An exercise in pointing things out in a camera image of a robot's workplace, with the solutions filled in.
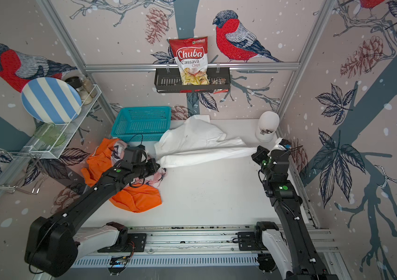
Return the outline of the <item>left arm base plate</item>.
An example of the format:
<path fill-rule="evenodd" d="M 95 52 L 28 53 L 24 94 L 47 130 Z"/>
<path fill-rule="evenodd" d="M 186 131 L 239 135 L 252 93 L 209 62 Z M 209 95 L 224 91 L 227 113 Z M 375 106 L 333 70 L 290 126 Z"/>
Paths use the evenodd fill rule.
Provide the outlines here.
<path fill-rule="evenodd" d="M 147 241 L 146 233 L 127 233 L 116 244 L 98 250 L 98 253 L 142 253 Z"/>

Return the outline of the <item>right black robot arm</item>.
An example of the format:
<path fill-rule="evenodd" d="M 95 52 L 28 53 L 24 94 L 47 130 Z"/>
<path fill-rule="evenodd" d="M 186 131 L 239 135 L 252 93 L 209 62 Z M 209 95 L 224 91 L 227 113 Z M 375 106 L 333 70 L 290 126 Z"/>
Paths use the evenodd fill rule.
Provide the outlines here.
<path fill-rule="evenodd" d="M 263 246 L 270 252 L 284 280 L 337 280 L 319 257 L 301 214 L 302 198 L 288 179 L 289 151 L 262 146 L 252 155 L 264 175 L 261 183 L 280 219 L 285 239 L 277 226 L 257 224 Z"/>

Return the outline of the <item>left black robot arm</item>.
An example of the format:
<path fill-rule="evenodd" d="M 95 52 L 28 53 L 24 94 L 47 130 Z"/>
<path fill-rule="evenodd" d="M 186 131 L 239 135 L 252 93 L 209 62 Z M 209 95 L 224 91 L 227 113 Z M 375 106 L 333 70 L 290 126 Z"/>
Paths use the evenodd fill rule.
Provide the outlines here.
<path fill-rule="evenodd" d="M 109 198 L 136 179 L 154 175 L 160 165 L 149 158 L 143 145 L 129 147 L 124 157 L 106 170 L 99 181 L 73 204 L 49 218 L 39 217 L 30 226 L 24 260 L 29 268 L 59 277 L 80 259 L 84 245 L 74 239 L 80 227 Z"/>

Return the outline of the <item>white shorts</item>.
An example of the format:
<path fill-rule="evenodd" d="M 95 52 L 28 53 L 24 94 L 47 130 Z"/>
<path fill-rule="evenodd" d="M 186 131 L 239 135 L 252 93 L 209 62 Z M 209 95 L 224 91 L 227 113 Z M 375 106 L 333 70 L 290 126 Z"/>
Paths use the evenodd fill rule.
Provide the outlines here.
<path fill-rule="evenodd" d="M 166 131 L 155 143 L 156 162 L 161 168 L 193 166 L 220 159 L 250 156 L 256 148 L 241 138 L 227 139 L 207 115 L 194 115 L 182 125 Z"/>

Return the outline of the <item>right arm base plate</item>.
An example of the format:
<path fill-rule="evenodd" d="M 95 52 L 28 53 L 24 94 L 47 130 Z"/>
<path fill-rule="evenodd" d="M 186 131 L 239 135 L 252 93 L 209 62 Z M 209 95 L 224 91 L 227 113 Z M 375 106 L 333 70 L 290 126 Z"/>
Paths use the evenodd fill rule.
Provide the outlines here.
<path fill-rule="evenodd" d="M 260 237 L 254 232 L 238 232 L 233 242 L 238 245 L 240 251 L 263 251 L 268 249 L 263 245 Z"/>

